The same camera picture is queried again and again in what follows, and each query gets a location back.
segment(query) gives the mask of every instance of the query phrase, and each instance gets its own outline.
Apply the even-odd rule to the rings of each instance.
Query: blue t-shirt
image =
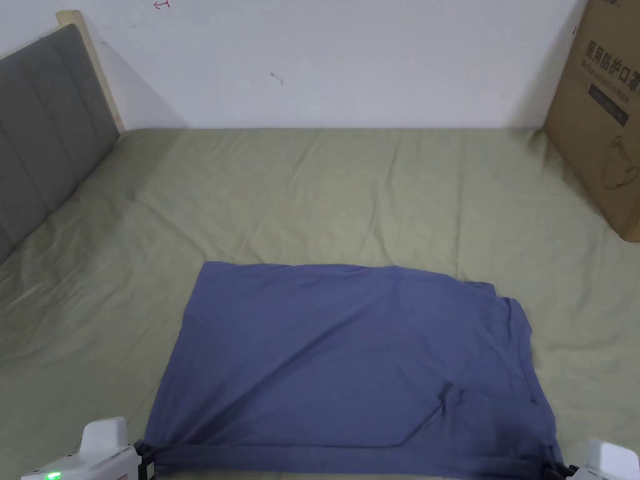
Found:
[[[490,284],[207,262],[145,441],[178,470],[537,479],[561,458],[530,339]]]

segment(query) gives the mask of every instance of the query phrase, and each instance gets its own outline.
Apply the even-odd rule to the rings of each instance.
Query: mattress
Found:
[[[142,436],[206,260],[490,282],[527,314],[561,448],[596,436],[640,451],[640,245],[543,133],[149,129],[0,266],[3,476],[70,453],[95,419]]]

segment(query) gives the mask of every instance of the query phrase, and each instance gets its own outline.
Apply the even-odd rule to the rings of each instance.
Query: upholstered headboard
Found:
[[[0,60],[0,263],[111,150],[116,120],[77,25]]]

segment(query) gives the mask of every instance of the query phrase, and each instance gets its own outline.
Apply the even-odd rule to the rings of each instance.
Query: cardboard box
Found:
[[[545,130],[613,229],[640,241],[640,0],[590,0]]]

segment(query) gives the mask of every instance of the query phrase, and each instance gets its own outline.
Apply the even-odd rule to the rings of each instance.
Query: white wall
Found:
[[[81,10],[128,129],[541,125],[584,1],[0,0],[0,52]]]

